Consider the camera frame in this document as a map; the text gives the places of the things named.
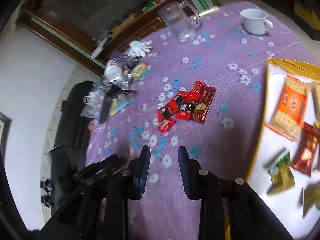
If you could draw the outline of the green triangular snack pack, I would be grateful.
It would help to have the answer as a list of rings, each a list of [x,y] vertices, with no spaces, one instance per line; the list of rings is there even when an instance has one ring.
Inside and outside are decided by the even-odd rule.
[[[271,176],[272,182],[267,195],[279,194],[295,187],[295,179],[290,166],[290,151],[284,148],[266,168],[266,172]]]

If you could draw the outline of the small red candy pack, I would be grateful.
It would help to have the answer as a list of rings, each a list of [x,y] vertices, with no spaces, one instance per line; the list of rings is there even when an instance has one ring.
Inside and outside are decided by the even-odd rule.
[[[165,133],[171,129],[174,124],[176,124],[176,120],[172,118],[165,118],[161,123],[159,123],[158,130],[162,133]]]

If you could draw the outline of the yellow taped cardboard box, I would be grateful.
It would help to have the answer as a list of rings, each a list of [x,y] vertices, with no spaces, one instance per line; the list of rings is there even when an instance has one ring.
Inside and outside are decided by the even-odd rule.
[[[319,136],[312,85],[319,67],[270,58],[264,117],[248,183],[294,239],[319,239]]]

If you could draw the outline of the dark red snack pack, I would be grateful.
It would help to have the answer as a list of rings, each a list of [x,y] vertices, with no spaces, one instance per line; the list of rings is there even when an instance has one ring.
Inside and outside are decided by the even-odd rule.
[[[303,134],[291,167],[311,178],[312,165],[319,144],[319,128],[303,124]]]

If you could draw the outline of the orange soda cracker pack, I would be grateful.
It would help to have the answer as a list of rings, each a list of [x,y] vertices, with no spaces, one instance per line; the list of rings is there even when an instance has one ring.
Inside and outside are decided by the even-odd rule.
[[[266,127],[291,141],[296,141],[304,124],[311,87],[300,79],[287,75],[277,108]]]

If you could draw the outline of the red black candy pack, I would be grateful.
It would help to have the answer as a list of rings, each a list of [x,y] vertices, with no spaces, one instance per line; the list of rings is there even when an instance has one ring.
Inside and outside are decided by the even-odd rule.
[[[172,98],[165,106],[157,109],[158,123],[164,121],[164,119],[171,117],[180,111],[180,107],[184,101],[184,97],[176,96]]]

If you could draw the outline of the dark red chocolate bar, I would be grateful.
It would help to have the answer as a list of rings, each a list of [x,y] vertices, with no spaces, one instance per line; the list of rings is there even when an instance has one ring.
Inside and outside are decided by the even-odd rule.
[[[207,112],[210,108],[210,105],[212,103],[212,100],[214,98],[216,92],[216,88],[215,87],[204,87],[201,94],[200,94],[200,98],[198,100],[198,102],[195,105],[195,108],[191,114],[191,120],[204,124],[206,116],[207,116]]]

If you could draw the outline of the yellow label cracker pack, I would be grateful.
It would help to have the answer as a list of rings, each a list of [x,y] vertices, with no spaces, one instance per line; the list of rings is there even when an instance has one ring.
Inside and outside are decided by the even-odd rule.
[[[320,85],[319,85],[319,82],[313,81],[310,84],[310,86],[311,86],[313,104],[315,108],[315,116],[316,116],[316,119],[319,121],[320,119]]]

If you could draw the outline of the black office chair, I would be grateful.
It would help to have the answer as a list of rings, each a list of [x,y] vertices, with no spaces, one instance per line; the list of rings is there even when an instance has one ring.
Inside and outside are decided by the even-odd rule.
[[[76,189],[78,181],[74,175],[86,166],[90,119],[80,114],[85,107],[84,96],[89,94],[92,85],[93,81],[76,84],[62,103],[54,148],[50,151],[51,201],[55,209]]]

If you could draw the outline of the black tablet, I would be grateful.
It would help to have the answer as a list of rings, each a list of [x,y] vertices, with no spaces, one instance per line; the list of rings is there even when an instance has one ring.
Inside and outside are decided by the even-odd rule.
[[[100,113],[99,124],[103,124],[108,119],[111,105],[112,105],[112,98],[106,95],[104,98],[103,106]]]

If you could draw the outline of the colourful booklet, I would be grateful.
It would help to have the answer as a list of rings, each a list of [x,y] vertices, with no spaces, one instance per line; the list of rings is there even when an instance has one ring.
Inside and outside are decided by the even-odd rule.
[[[112,100],[111,109],[110,109],[110,116],[114,116],[119,111],[124,109],[127,105],[129,105],[132,100],[136,96],[133,93],[130,94],[119,94],[116,98]]]

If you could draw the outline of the clear plastic bag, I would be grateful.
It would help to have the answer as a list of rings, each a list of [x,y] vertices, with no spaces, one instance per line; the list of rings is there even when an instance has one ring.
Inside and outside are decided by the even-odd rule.
[[[104,85],[94,82],[89,94],[83,97],[85,106],[80,113],[80,116],[91,119],[99,118],[104,97]]]

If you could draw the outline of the green cracker packet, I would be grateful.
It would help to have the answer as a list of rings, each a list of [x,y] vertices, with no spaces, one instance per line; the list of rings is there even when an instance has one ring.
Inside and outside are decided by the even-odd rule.
[[[152,71],[152,67],[148,66],[144,62],[138,63],[130,72],[131,81],[136,82],[148,75]]]

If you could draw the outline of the purple floral tablecloth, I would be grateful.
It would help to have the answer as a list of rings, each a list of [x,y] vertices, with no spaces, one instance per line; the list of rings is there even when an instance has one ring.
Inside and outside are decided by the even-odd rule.
[[[144,60],[151,72],[132,84],[137,97],[105,123],[92,122],[88,164],[112,154],[135,159],[144,145],[151,150],[143,198],[128,202],[130,239],[197,239],[200,203],[184,193],[178,148],[185,146],[220,178],[244,177],[259,136],[267,59],[313,61],[305,44],[275,17],[263,37],[245,31],[240,12],[253,8],[249,2],[221,7],[202,20],[189,43],[168,28],[151,34],[153,51]],[[161,132],[157,111],[199,82],[216,89],[205,122],[173,118]]]

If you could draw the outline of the white glove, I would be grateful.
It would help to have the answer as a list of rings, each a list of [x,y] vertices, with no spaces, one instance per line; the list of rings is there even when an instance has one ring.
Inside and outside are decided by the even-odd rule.
[[[129,44],[129,57],[132,59],[139,58],[139,57],[146,57],[148,53],[151,52],[152,50],[152,43],[153,41],[140,41],[140,40],[135,40],[132,41]]]

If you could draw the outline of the glass water pitcher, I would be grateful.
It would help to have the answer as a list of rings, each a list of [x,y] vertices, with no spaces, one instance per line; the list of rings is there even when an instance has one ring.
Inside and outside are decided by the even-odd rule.
[[[189,2],[172,2],[162,7],[159,16],[182,43],[195,40],[200,27],[198,10]]]

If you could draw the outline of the white ceramic mug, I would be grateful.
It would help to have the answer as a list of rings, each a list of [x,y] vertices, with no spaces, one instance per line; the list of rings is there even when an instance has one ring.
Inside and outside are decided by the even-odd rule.
[[[255,36],[264,36],[274,28],[267,13],[260,9],[244,9],[240,17],[245,30]]]

